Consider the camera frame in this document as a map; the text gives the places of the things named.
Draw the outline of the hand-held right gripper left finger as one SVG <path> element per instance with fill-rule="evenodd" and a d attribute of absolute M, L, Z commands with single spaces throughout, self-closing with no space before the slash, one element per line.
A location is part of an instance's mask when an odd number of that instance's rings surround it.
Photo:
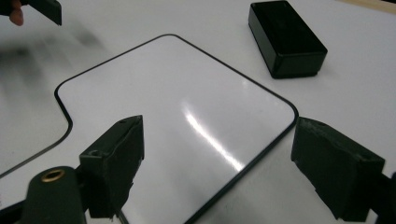
<path fill-rule="evenodd" d="M 79 155 L 83 201 L 91 217 L 120 215 L 144 157 L 142 115 L 117 121 Z"/>

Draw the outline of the black whiteboard eraser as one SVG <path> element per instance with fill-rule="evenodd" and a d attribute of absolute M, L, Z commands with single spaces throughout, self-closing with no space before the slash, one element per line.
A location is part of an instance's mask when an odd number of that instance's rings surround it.
<path fill-rule="evenodd" d="M 252 3 L 248 26 L 272 78 L 313 77 L 326 47 L 287 0 Z"/>

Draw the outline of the white paddle-shaped whiteboard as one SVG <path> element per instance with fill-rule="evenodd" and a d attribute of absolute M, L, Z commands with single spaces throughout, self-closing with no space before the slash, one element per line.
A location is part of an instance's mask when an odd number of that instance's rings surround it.
<path fill-rule="evenodd" d="M 42 156 L 0 178 L 0 209 L 30 179 L 78 164 L 115 122 L 144 121 L 145 158 L 123 213 L 130 224 L 193 222 L 294 125 L 287 100 L 177 35 L 162 35 L 55 91 L 69 132 Z"/>

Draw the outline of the wooden table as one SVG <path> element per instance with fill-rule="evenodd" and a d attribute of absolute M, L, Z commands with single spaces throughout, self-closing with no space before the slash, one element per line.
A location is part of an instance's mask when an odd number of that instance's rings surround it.
<path fill-rule="evenodd" d="M 387 12 L 396 15 L 396 3 L 390 0 L 338 0 L 344 3 L 359 7 L 367 7 L 370 9 Z"/>

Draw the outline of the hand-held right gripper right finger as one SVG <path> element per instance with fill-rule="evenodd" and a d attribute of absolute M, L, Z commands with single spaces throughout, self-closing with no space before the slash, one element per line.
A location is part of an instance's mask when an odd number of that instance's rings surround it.
<path fill-rule="evenodd" d="M 331 126 L 308 118 L 297 120 L 290 158 L 335 217 L 366 220 L 370 184 L 382 174 L 383 158 Z"/>

